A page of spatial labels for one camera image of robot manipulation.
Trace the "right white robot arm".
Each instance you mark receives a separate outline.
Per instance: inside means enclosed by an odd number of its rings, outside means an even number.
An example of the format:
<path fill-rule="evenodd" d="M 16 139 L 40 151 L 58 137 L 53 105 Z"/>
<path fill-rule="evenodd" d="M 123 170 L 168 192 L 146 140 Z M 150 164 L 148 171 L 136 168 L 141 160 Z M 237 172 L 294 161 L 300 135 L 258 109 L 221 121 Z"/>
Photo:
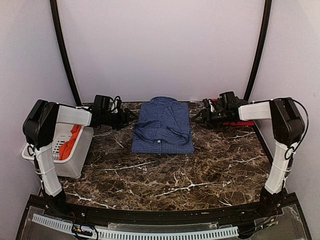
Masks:
<path fill-rule="evenodd" d="M 266 196 L 279 194 L 292 170 L 294 154 L 309 127 L 309 122 L 304 122 L 298 110 L 299 102 L 283 97 L 249 103 L 230 91 L 220 94 L 216 100 L 204 99 L 203 104 L 204 108 L 191 121 L 206 129 L 224 123 L 271 120 L 275 153 L 261 193 Z"/>

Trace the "blue checked shirt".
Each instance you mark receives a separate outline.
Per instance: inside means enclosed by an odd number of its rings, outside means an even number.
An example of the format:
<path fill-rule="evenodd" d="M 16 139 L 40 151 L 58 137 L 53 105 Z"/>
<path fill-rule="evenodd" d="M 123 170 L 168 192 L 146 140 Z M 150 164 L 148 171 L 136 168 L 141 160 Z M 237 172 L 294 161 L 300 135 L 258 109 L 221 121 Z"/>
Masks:
<path fill-rule="evenodd" d="M 133 126 L 131 150 L 135 154 L 193 154 L 188 104 L 165 96 L 144 102 Z"/>

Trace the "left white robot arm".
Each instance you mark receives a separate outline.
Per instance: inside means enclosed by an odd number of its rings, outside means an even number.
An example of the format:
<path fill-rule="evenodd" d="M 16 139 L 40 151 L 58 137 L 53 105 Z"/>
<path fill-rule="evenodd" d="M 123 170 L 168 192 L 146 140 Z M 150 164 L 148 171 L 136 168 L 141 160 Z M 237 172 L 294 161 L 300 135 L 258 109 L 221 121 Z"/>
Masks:
<path fill-rule="evenodd" d="M 45 196 L 53 200 L 51 210 L 60 218 L 67 218 L 70 206 L 62 199 L 64 190 L 55 170 L 52 145 L 57 124 L 96 128 L 102 125 L 121 130 L 138 116 L 122 108 L 119 96 L 96 95 L 89 107 L 74 107 L 46 100 L 38 100 L 24 121 L 22 131 L 33 150 L 35 171 Z"/>

